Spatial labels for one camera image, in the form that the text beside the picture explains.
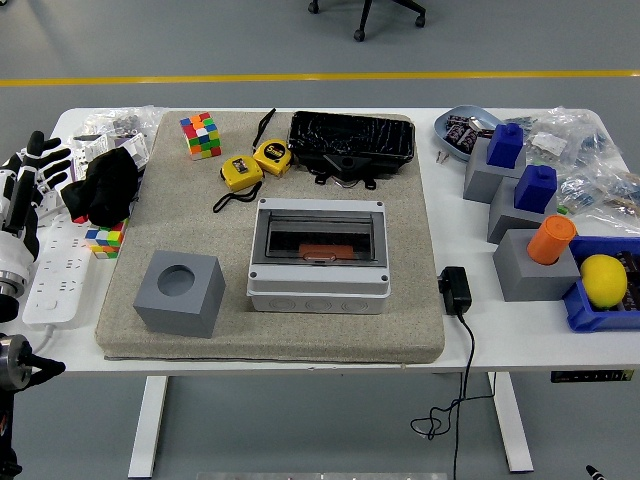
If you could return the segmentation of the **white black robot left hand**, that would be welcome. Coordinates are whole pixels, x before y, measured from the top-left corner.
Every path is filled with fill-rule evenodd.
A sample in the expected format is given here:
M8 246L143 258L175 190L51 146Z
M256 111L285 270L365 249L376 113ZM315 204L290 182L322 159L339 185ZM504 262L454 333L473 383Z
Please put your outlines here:
M37 259L37 209L44 196L68 178L70 155L59 138L46 140L36 130L27 146L1 165L2 254L27 253L27 265Z

